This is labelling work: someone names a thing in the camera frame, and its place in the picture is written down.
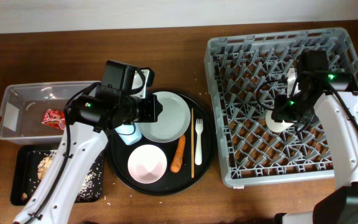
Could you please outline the white paper cup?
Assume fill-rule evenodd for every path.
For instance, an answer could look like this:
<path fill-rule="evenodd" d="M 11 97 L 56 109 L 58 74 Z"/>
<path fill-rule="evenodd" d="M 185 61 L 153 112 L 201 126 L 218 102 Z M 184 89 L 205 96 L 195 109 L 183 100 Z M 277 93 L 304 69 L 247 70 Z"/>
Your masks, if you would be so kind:
<path fill-rule="evenodd" d="M 265 115 L 265 122 L 267 127 L 275 133 L 280 133 L 288 128 L 290 128 L 291 126 L 293 126 L 293 123 L 286 123 L 284 121 L 282 122 L 276 122 L 272 119 L 272 111 L 268 110 L 266 115 Z"/>

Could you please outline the pink bowl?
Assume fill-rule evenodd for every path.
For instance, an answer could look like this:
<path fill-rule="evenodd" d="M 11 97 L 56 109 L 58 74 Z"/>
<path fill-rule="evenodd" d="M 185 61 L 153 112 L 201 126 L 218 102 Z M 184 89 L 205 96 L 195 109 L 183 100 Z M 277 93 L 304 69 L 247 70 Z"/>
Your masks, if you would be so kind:
<path fill-rule="evenodd" d="M 167 157 L 159 147 L 145 144 L 133 150 L 127 168 L 136 182 L 151 184 L 161 179 L 166 172 Z"/>

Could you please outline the light blue plastic cup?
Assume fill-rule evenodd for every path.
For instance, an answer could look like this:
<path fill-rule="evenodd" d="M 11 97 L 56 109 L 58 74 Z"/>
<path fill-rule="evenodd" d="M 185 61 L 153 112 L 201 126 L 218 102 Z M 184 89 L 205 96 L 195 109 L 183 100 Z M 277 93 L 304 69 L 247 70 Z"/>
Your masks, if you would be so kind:
<path fill-rule="evenodd" d="M 115 132 L 127 146 L 133 145 L 142 139 L 142 133 L 136 123 L 123 124 L 117 127 Z"/>

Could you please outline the white plastic fork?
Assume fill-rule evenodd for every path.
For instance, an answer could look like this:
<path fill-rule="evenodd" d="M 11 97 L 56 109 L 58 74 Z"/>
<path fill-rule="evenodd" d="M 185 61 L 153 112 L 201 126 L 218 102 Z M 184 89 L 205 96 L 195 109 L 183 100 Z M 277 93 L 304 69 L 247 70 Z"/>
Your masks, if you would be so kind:
<path fill-rule="evenodd" d="M 195 124 L 195 131 L 196 131 L 196 150 L 195 150 L 195 164 L 201 165 L 202 164 L 202 145 L 201 145 L 201 135 L 203 132 L 203 120 L 198 118 Z"/>

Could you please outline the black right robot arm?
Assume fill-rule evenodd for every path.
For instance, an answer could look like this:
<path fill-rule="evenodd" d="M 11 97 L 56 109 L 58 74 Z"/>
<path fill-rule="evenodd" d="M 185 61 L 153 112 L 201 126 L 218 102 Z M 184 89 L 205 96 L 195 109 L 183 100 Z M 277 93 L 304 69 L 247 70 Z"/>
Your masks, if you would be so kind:
<path fill-rule="evenodd" d="M 329 69 L 327 53 L 309 50 L 287 73 L 287 93 L 274 99 L 265 120 L 280 133 L 319 119 L 334 167 L 335 191 L 310 212 L 278 213 L 275 223 L 358 223 L 358 87 L 351 73 Z"/>

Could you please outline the grey round plate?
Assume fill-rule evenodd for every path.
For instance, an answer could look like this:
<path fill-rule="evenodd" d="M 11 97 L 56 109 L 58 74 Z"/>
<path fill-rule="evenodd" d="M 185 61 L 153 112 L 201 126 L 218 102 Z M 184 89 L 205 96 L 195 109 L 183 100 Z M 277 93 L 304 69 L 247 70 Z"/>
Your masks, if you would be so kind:
<path fill-rule="evenodd" d="M 178 94 L 158 91 L 154 95 L 163 110 L 155 123 L 139 123 L 142 135 L 155 142 L 166 143 L 178 139 L 190 125 L 191 113 L 186 101 Z"/>

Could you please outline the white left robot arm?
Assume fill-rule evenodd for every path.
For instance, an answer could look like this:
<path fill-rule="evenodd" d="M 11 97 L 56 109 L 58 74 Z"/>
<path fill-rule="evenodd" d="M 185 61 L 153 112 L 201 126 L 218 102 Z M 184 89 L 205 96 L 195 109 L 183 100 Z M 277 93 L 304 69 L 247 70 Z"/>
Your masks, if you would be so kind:
<path fill-rule="evenodd" d="M 154 123 L 163 106 L 146 94 L 155 72 L 108 60 L 103 78 L 75 93 L 64 107 L 65 129 L 53 161 L 14 223 L 66 223 L 93 162 L 116 128 Z"/>

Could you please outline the red snack wrapper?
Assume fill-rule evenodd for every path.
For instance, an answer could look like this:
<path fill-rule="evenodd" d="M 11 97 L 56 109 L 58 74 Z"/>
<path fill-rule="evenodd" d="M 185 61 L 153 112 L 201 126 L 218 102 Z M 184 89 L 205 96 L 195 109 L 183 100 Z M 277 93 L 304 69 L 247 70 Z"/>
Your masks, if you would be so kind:
<path fill-rule="evenodd" d="M 47 109 L 41 123 L 56 129 L 64 130 L 66 126 L 65 115 L 62 111 Z"/>

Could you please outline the wooden chopstick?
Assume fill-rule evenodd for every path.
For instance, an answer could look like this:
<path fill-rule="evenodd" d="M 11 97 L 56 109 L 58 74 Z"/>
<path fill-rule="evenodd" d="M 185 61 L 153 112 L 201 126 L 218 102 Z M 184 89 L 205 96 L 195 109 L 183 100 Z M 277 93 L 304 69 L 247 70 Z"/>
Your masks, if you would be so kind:
<path fill-rule="evenodd" d="M 191 178 L 195 178 L 194 110 L 191 109 Z"/>

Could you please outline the peanut shells and rice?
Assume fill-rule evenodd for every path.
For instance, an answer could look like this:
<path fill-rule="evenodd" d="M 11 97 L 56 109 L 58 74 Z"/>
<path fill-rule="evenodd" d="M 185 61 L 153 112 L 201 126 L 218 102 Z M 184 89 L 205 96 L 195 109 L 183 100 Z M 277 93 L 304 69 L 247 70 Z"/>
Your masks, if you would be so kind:
<path fill-rule="evenodd" d="M 20 171 L 21 181 L 13 187 L 17 199 L 14 205 L 25 205 L 41 180 L 45 177 L 57 150 L 33 150 L 27 154 L 26 161 L 22 162 L 24 168 Z M 95 202 L 100 199 L 103 191 L 104 155 L 101 153 L 89 169 L 81 188 L 76 196 L 76 203 Z"/>

